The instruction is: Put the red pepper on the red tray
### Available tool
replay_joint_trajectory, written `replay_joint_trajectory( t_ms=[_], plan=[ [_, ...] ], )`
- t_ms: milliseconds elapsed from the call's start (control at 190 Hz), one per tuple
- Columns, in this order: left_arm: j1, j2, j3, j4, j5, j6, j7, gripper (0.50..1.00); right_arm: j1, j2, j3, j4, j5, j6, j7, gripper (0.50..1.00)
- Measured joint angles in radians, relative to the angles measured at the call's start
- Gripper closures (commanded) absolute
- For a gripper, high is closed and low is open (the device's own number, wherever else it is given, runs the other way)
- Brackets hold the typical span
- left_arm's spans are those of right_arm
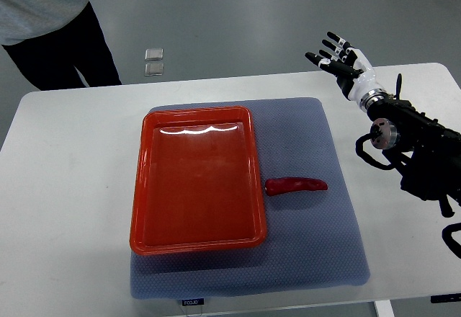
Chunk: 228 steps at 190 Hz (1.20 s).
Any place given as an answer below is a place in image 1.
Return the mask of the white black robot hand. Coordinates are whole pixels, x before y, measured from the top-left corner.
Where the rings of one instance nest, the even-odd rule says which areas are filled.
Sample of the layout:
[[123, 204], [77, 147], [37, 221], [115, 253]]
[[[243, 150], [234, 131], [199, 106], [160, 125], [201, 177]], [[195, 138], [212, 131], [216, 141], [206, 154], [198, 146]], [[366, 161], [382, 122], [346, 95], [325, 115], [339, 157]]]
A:
[[317, 54], [307, 52], [305, 57], [319, 69], [336, 77], [341, 93], [356, 102], [366, 112], [370, 105], [386, 98], [387, 93], [377, 82], [375, 69], [363, 52], [333, 32], [327, 33], [322, 44], [328, 50]]

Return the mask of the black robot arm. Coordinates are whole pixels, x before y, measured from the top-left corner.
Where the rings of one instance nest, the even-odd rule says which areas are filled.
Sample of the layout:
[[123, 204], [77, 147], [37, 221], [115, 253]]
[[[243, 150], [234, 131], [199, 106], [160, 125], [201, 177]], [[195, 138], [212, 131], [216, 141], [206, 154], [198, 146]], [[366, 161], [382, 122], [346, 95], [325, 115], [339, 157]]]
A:
[[378, 90], [365, 99], [372, 126], [357, 139], [356, 154], [375, 168], [396, 169], [403, 191], [438, 201], [442, 216], [451, 218], [455, 212], [449, 199], [460, 202], [460, 133], [402, 100], [401, 85], [399, 74], [396, 94]]

